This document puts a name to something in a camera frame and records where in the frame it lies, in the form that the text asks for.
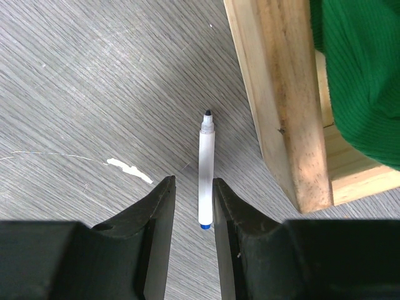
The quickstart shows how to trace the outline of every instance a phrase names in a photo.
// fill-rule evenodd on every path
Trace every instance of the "green sweater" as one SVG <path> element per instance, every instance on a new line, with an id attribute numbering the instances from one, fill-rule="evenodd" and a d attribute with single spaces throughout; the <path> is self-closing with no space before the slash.
<path id="1" fill-rule="evenodd" d="M 334 121 L 357 150 L 400 170 L 400 0 L 310 0 Z"/>

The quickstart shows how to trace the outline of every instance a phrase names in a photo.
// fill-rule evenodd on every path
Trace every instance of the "wooden box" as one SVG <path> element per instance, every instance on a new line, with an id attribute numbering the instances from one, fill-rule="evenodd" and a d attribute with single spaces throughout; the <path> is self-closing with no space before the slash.
<path id="1" fill-rule="evenodd" d="M 301 213 L 400 186 L 334 125 L 308 0 L 224 0 L 264 161 Z"/>

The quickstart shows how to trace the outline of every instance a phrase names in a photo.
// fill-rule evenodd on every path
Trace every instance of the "ribbed green fabric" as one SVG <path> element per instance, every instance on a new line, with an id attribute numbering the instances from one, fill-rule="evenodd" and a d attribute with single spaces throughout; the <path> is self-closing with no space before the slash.
<path id="1" fill-rule="evenodd" d="M 334 121 L 365 155 L 400 170 L 400 0 L 310 0 Z"/>

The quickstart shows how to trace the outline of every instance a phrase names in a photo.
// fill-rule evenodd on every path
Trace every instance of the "white marker barrel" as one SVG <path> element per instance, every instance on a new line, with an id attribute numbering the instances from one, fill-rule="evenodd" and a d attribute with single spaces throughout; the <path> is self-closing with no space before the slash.
<path id="1" fill-rule="evenodd" d="M 199 223 L 209 229 L 213 223 L 215 131 L 213 116 L 206 111 L 201 123 L 199 139 Z"/>

